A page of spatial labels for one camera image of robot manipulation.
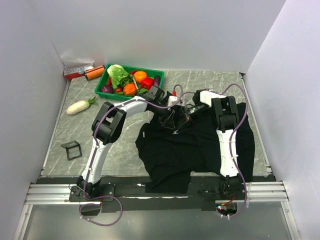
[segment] eggplant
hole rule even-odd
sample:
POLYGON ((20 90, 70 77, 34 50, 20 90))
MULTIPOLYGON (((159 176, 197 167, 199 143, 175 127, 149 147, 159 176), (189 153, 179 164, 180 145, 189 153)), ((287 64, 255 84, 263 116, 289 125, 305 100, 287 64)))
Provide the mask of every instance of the eggplant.
POLYGON ((159 87, 161 78, 159 76, 155 76, 153 80, 154 80, 153 85, 155 85, 156 87, 159 87))
POLYGON ((111 85, 106 84, 101 87, 101 92, 107 93, 107 94, 113 94, 114 89, 111 85))

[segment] black cloth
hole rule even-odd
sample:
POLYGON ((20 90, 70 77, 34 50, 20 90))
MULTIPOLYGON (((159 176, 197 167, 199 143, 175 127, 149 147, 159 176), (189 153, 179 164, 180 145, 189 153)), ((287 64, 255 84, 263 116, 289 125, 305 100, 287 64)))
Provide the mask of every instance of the black cloth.
MULTIPOLYGON (((237 104, 240 120, 245 107, 245 103, 237 104)), ((177 123, 179 115, 175 110, 174 122, 177 123)), ((161 126, 155 114, 150 123, 141 127, 135 141, 139 157, 152 181, 146 184, 146 192, 186 193, 192 171, 220 174, 220 143, 216 129, 209 110, 197 116, 194 124, 179 130, 178 134, 161 126)), ((237 130, 235 139, 238 166, 245 181, 251 182, 255 140, 248 116, 237 130)))

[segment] metal bracket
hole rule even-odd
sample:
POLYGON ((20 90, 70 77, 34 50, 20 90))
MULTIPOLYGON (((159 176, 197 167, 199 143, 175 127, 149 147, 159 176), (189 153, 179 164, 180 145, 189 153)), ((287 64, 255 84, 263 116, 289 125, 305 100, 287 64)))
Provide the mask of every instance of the metal bracket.
POLYGON ((66 158, 68 159, 68 161, 76 159, 76 158, 80 158, 82 157, 82 151, 81 151, 81 146, 80 143, 78 143, 77 141, 70 141, 64 144, 61 144, 61 147, 64 148, 66 150, 66 158), (78 147, 79 153, 78 155, 75 155, 73 157, 70 157, 70 153, 69 150, 78 147))
MULTIPOLYGON (((114 196, 115 195, 115 187, 111 184, 102 185, 99 187, 99 195, 100 196, 114 196)), ((102 202, 112 202, 114 199, 111 197, 103 198, 102 202)), ((84 192, 78 186, 71 187, 69 202, 86 202, 88 199, 84 197, 84 192)))
POLYGON ((265 165, 265 169, 266 169, 266 172, 267 172, 268 175, 269 175, 269 174, 272 174, 272 169, 271 169, 270 164, 266 164, 266 165, 265 165))

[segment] lettuce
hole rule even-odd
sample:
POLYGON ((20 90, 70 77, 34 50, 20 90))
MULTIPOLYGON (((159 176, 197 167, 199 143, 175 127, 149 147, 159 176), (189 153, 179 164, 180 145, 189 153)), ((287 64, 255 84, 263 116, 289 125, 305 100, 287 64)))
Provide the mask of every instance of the lettuce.
POLYGON ((120 65, 111 65, 107 70, 113 89, 124 87, 133 81, 132 76, 120 65))

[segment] red bell pepper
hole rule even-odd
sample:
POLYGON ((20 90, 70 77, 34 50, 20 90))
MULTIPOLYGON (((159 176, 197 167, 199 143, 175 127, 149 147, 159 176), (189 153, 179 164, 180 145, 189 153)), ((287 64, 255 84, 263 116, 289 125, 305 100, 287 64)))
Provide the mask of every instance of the red bell pepper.
POLYGON ((145 79, 143 79, 140 83, 140 87, 142 89, 148 89, 150 90, 150 88, 152 87, 152 85, 154 84, 154 80, 151 77, 146 77, 145 79))
POLYGON ((137 69, 135 69, 134 71, 130 72, 131 75, 134 75, 136 72, 138 72, 137 69))

